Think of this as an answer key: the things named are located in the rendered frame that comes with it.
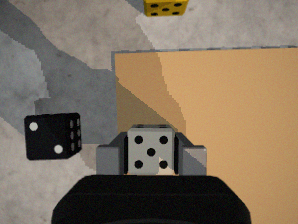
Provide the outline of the black die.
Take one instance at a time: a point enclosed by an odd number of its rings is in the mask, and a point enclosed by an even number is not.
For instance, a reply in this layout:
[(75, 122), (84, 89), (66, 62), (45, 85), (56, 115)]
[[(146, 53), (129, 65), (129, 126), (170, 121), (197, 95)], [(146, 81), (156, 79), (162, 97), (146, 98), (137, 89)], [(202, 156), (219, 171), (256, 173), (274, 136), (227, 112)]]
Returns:
[(29, 115), (24, 126), (30, 161), (69, 159), (82, 149), (78, 113)]

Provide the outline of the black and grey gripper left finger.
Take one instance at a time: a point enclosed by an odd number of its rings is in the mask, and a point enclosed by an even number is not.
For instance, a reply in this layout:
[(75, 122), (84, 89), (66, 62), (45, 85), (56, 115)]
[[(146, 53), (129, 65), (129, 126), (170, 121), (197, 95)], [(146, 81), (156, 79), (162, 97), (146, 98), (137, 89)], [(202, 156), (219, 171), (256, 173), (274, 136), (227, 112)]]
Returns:
[(120, 132), (109, 145), (96, 147), (96, 175), (128, 173), (128, 132)]

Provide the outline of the yellow die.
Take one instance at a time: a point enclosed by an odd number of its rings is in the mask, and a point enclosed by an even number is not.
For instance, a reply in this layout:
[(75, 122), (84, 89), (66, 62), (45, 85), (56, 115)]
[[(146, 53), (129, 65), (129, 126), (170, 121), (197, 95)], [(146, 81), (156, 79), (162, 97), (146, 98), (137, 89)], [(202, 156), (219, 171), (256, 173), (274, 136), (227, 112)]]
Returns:
[(185, 13), (189, 0), (143, 0), (147, 17), (179, 16)]

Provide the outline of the tan mat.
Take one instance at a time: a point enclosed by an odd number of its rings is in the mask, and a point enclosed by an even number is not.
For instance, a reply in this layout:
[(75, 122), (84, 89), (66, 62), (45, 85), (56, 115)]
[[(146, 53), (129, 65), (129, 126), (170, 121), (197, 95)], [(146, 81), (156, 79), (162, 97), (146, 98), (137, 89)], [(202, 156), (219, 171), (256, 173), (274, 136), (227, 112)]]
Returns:
[(252, 224), (298, 224), (298, 48), (115, 54), (117, 127), (170, 125)]

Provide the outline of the white die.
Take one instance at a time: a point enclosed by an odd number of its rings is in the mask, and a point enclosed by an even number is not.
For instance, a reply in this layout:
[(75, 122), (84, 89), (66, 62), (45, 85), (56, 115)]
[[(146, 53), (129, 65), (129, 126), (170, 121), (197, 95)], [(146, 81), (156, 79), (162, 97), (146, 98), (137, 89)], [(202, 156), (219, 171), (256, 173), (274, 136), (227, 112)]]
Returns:
[(134, 124), (128, 130), (128, 172), (172, 175), (174, 137), (175, 131), (170, 125)]

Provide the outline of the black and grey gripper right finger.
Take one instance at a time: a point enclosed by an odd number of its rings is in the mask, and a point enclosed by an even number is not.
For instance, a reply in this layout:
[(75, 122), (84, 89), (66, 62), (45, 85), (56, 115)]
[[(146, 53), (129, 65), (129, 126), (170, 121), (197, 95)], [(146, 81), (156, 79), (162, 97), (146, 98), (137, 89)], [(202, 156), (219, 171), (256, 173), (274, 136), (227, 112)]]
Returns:
[(203, 145), (193, 145), (182, 132), (175, 132), (175, 175), (206, 175), (206, 170), (207, 148)]

